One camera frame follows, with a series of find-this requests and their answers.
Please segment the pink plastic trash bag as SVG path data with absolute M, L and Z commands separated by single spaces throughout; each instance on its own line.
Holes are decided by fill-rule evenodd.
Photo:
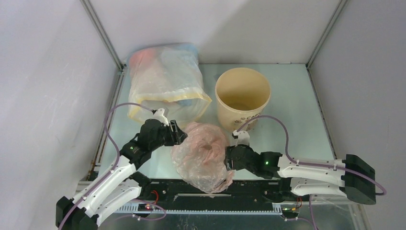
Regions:
M 229 139 L 218 126 L 192 122 L 187 138 L 171 149 L 171 161 L 179 176 L 207 194 L 220 193 L 233 182 L 234 170 L 224 164 Z

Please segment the cream round trash bin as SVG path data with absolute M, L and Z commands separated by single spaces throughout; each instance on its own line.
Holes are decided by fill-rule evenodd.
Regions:
M 215 85 L 217 117 L 220 125 L 233 132 L 251 130 L 271 98 L 271 86 L 260 72 L 233 68 L 224 72 Z

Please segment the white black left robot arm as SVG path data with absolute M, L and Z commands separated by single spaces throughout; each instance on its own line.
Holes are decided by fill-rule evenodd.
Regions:
M 119 207 L 135 198 L 151 195 L 149 180 L 138 169 L 160 147 L 180 145 L 187 138 L 175 120 L 164 124 L 148 119 L 101 176 L 73 198 L 56 203 L 56 227 L 60 230 L 96 230 Z

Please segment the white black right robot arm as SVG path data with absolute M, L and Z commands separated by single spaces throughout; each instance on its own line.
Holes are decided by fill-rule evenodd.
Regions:
M 248 145 L 226 147 L 227 170 L 247 170 L 264 179 L 279 178 L 279 196 L 336 195 L 364 205 L 376 204 L 375 169 L 352 154 L 334 161 L 288 159 L 279 152 L 257 153 Z

